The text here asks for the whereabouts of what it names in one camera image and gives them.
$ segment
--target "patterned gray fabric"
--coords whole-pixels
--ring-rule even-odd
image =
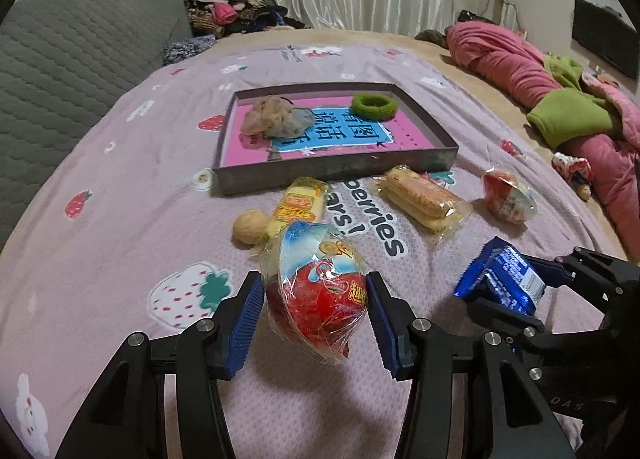
[[[0,24],[0,249],[113,104],[191,37],[183,0],[19,0]]]

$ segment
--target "blue snack packet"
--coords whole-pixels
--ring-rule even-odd
[[[544,293],[545,283],[533,266],[508,242],[494,237],[469,264],[453,295],[467,301],[486,298],[533,316]]]

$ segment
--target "television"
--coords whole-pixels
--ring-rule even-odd
[[[640,38],[616,11],[575,0],[572,38],[623,75],[638,80]]]

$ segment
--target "pink blanket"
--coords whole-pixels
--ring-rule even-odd
[[[614,103],[622,117],[624,142],[606,134],[570,140],[562,150],[587,158],[594,171],[593,186],[631,258],[640,260],[640,199],[636,160],[640,158],[640,108],[621,90],[587,72],[582,74],[585,91]]]
[[[282,191],[216,192],[210,167],[233,92],[327,81],[401,86],[460,145],[447,181],[466,200],[482,197],[480,177],[494,165],[536,192],[538,215],[526,228],[479,208],[449,243],[433,249],[424,230],[372,192],[369,178],[334,183],[324,221],[351,233],[366,262],[417,315],[453,333],[482,331],[452,292],[494,235],[540,257],[566,255],[576,245],[612,253],[596,219],[551,166],[412,53],[283,46],[222,57],[212,48],[156,71],[120,98],[38,192],[0,255],[0,408],[36,459],[56,454],[127,335],[179,333],[213,309],[210,302],[186,304],[187,293],[233,295],[256,268],[250,252],[231,242],[233,220],[249,208],[273,211]],[[503,138],[526,157],[500,149]],[[370,202],[387,224],[373,224],[379,221],[367,213]],[[184,295],[177,314],[155,309],[156,300],[175,301],[178,291]],[[559,332],[595,329],[602,318],[566,287],[549,290],[538,315]],[[348,362],[331,367],[282,341],[263,312],[244,369],[221,381],[220,391],[239,458],[390,459],[410,385],[384,369],[368,319],[353,335]],[[179,444],[170,389],[166,403],[170,457],[179,457],[171,452]],[[569,431],[574,444],[578,433]],[[456,433],[454,445],[460,449]]]
[[[561,85],[543,67],[544,53],[515,33],[485,22],[459,22],[447,31],[449,51],[518,103],[533,109]]]

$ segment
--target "green hair tie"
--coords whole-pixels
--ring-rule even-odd
[[[356,94],[351,102],[351,110],[365,120],[384,122],[396,116],[398,103],[388,96]]]

